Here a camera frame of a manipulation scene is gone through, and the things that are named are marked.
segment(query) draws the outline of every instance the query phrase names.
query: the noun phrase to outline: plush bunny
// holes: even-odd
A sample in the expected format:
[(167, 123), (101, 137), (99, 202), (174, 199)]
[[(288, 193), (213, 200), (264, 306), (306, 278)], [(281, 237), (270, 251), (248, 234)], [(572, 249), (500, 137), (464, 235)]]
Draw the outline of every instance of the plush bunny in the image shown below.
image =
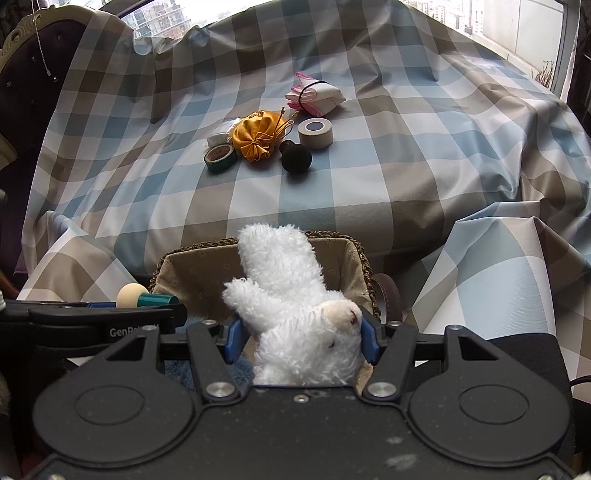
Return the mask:
[(363, 362), (361, 311), (328, 291), (307, 237), (293, 226), (249, 225), (238, 235), (247, 278), (226, 284), (224, 302), (257, 341), (257, 385), (343, 385)]

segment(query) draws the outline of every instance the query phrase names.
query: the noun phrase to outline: metal chain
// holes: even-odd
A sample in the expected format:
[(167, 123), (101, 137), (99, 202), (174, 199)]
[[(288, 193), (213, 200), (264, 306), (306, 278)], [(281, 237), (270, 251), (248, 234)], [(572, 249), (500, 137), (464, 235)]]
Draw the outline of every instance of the metal chain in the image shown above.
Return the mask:
[(41, 52), (41, 59), (43, 61), (43, 65), (45, 66), (45, 71), (47, 73), (47, 76), (50, 77), (51, 72), (49, 71), (49, 68), (47, 67), (47, 62), (45, 61), (45, 55), (43, 54), (43, 49), (41, 48), (41, 38), (39, 37), (39, 29), (37, 28), (37, 19), (35, 17), (35, 0), (31, 0), (31, 10), (33, 10), (33, 24), (35, 25), (35, 33), (37, 34), (37, 43), (39, 43), (39, 51)]

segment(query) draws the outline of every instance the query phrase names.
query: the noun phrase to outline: blue gripper pad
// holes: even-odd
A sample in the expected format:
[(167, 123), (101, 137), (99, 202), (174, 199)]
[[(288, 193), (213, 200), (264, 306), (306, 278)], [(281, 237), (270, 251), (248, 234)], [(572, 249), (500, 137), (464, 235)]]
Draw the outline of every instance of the blue gripper pad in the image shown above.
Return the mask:
[(242, 350), (244, 350), (244, 346), (246, 342), (250, 338), (250, 333), (242, 323), (241, 319), (234, 320), (234, 323), (230, 325), (228, 331), (228, 341), (226, 342), (226, 349), (225, 349), (225, 360), (228, 364), (235, 363), (240, 355), (242, 354)]
[(369, 364), (378, 363), (379, 345), (375, 329), (365, 317), (361, 320), (361, 352)]

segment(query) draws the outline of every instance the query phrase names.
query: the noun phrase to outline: pink trim cloth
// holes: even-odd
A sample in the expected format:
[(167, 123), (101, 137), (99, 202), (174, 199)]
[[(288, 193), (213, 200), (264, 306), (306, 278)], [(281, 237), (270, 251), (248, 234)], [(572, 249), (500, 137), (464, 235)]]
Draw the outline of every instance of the pink trim cloth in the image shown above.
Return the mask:
[(302, 109), (298, 102), (300, 92), (306, 86), (318, 82), (318, 80), (302, 72), (296, 72), (295, 76), (300, 81), (300, 84), (293, 86), (291, 92), (285, 96), (288, 100), (287, 105), (290, 108), (300, 112), (305, 110), (310, 115), (321, 117), (345, 101), (343, 93), (337, 87), (330, 83), (316, 83), (316, 85), (307, 88), (301, 96), (301, 103), (304, 106)]

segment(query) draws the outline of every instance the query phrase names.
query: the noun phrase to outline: white tape roll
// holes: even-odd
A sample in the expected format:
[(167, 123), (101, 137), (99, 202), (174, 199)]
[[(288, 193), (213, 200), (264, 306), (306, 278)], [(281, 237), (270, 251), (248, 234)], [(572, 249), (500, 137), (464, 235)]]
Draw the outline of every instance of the white tape roll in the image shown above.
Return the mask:
[(320, 150), (333, 142), (332, 124), (326, 118), (310, 118), (299, 124), (300, 143), (310, 150)]

